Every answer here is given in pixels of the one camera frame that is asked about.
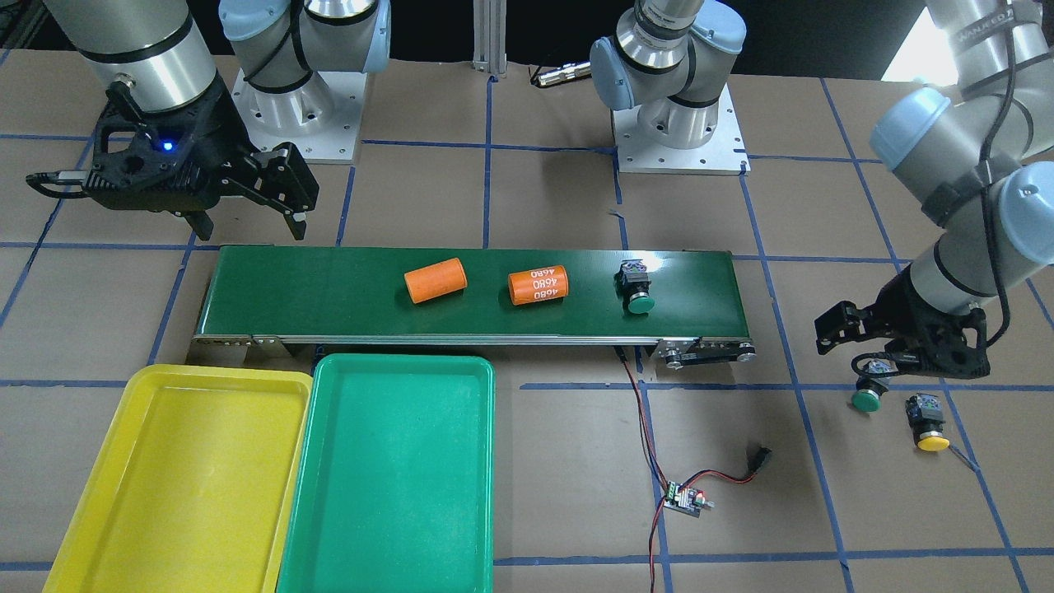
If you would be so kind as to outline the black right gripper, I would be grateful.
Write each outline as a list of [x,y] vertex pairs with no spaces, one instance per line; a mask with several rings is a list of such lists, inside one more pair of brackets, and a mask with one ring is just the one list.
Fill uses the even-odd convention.
[[257,152],[223,79],[213,79],[187,105],[162,112],[147,112],[133,88],[125,80],[110,83],[85,170],[33,173],[30,187],[48,198],[90,198],[110,210],[184,215],[202,241],[214,230],[207,210],[222,196],[242,195],[282,214],[293,239],[305,239],[319,183],[295,143]]

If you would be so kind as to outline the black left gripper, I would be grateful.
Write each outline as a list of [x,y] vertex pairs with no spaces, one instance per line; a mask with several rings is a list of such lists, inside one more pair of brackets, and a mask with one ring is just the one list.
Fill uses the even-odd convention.
[[[836,345],[890,337],[885,353],[853,359],[860,378],[916,375],[975,380],[989,376],[987,322],[982,308],[965,315],[939,311],[919,296],[910,274],[882,288],[873,307],[839,301],[814,319],[814,345],[828,354]],[[894,354],[900,354],[901,362]]]

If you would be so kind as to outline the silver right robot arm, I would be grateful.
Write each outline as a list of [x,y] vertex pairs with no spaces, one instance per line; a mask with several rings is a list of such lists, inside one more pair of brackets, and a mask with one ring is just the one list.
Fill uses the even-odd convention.
[[222,1],[240,60],[227,90],[184,1],[48,1],[106,90],[83,171],[30,174],[34,191],[115,211],[168,212],[200,240],[241,196],[295,240],[316,207],[310,162],[354,157],[366,78],[390,57],[388,1]]

